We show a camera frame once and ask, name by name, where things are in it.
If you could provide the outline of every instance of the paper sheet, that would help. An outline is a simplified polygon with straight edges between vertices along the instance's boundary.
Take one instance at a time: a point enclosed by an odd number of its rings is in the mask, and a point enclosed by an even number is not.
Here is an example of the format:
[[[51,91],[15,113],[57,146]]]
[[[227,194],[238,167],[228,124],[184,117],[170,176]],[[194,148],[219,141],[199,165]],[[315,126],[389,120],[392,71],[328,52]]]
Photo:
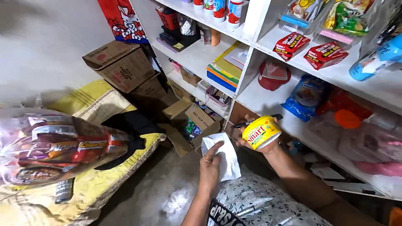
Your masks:
[[[232,142],[226,133],[212,134],[202,138],[201,152],[205,153],[219,141],[223,140],[225,144],[218,149],[216,153],[220,153],[221,163],[219,165],[219,182],[234,180],[241,177],[237,155],[234,151]]]

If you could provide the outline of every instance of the white shelf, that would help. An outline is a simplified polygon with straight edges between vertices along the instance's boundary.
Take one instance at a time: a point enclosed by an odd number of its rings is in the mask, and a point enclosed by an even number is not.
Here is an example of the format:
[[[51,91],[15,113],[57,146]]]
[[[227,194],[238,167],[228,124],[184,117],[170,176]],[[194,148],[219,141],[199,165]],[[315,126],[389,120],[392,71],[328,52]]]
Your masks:
[[[228,90],[214,80],[207,77],[207,66],[212,63],[219,55],[232,46],[236,40],[228,36],[221,36],[221,42],[217,46],[204,45],[202,40],[198,40],[181,52],[174,53],[166,46],[160,44],[156,40],[150,41],[151,45],[161,51],[168,57],[172,58],[183,67],[189,69],[194,74],[219,89],[231,98],[234,97],[234,92]]]
[[[195,98],[206,103],[206,105],[210,109],[212,109],[214,112],[218,113],[224,119],[229,120],[228,107],[230,105],[222,108],[217,103],[215,103],[213,100],[209,100],[209,97],[205,93],[203,93],[200,89],[198,89],[198,88],[192,86],[191,84],[187,83],[186,81],[184,81],[182,76],[179,73],[177,73],[175,70],[169,72],[166,76],[169,79],[173,80],[173,82],[177,83],[180,87],[185,89],[187,92],[191,93],[191,95],[193,95]]]
[[[276,42],[288,34],[289,32],[281,30],[278,25],[276,25],[256,44],[252,44],[252,46],[270,56],[284,61],[273,49]],[[402,115],[402,92],[400,89],[400,87],[402,87],[401,71],[390,72],[382,70],[379,74],[367,81],[359,82],[354,80],[349,74],[349,68],[359,58],[360,43],[348,50],[349,56],[339,64],[315,70],[307,60],[303,58],[306,52],[314,46],[318,46],[318,44],[311,41],[304,51],[290,59],[287,63]]]
[[[305,145],[328,158],[358,179],[372,185],[384,195],[393,197],[395,200],[402,200],[402,177],[387,177],[363,173],[354,166],[352,161],[342,156],[337,151],[337,147],[329,145],[326,141],[310,132],[302,120],[280,105],[289,97],[300,77],[292,75],[292,79],[287,84],[282,85],[274,92],[261,87],[257,78],[256,76],[237,97],[239,103],[260,116],[282,114],[283,119],[279,121],[279,125],[283,131],[297,137]]]
[[[238,28],[233,29],[231,27],[228,27],[229,22],[227,18],[223,23],[216,23],[212,14],[205,13],[206,10],[194,10],[193,3],[188,4],[182,2],[181,0],[156,0],[156,1],[200,23],[203,23],[225,35],[228,35],[236,40],[239,40],[240,42],[243,42],[248,45],[250,45],[251,43],[252,37],[247,37],[243,33],[244,23],[242,23]]]

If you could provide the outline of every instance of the orange lid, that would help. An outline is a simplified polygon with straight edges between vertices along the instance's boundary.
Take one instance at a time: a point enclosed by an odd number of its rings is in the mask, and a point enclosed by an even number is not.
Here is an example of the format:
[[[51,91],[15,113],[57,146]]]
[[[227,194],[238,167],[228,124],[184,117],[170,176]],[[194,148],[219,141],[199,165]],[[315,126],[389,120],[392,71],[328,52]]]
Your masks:
[[[354,129],[360,127],[361,121],[353,112],[341,109],[335,112],[336,122],[345,129]]]

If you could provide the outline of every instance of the blue plastic bag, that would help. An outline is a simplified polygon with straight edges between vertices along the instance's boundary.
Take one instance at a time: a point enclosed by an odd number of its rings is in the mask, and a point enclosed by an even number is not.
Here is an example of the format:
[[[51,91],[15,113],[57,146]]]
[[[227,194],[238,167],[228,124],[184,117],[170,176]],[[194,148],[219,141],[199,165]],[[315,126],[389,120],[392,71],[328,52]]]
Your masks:
[[[286,110],[307,122],[316,115],[316,107],[321,102],[328,83],[311,75],[304,75],[290,97],[281,104]]]

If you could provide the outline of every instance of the red bag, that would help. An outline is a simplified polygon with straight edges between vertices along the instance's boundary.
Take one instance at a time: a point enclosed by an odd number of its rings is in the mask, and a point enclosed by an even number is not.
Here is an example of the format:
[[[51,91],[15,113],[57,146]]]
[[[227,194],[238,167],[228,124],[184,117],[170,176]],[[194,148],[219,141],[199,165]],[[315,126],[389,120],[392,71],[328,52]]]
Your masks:
[[[128,0],[98,0],[116,41],[149,43]]]

